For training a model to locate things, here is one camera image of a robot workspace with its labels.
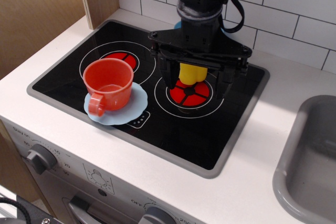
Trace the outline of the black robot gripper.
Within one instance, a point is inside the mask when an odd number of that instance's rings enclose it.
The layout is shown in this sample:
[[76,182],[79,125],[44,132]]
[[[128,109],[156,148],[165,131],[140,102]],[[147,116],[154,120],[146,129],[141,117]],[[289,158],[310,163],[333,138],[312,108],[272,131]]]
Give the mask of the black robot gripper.
[[157,56],[163,81],[174,89],[180,74],[180,63],[218,70],[216,98],[224,99],[239,73],[248,69],[252,50],[227,37],[221,20],[210,23],[181,21],[181,28],[152,31],[152,53]]

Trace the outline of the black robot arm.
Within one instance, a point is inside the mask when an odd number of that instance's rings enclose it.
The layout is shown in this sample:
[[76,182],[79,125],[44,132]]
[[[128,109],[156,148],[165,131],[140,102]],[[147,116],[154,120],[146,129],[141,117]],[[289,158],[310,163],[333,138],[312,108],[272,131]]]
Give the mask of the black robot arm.
[[244,16],[238,0],[178,0],[177,12],[181,17],[179,29],[152,31],[150,49],[159,66],[164,83],[170,89],[177,81],[185,82],[188,74],[182,66],[203,67],[216,72],[215,94],[223,99],[235,78],[245,75],[252,50],[229,37],[243,26],[225,28],[223,6],[231,1]]

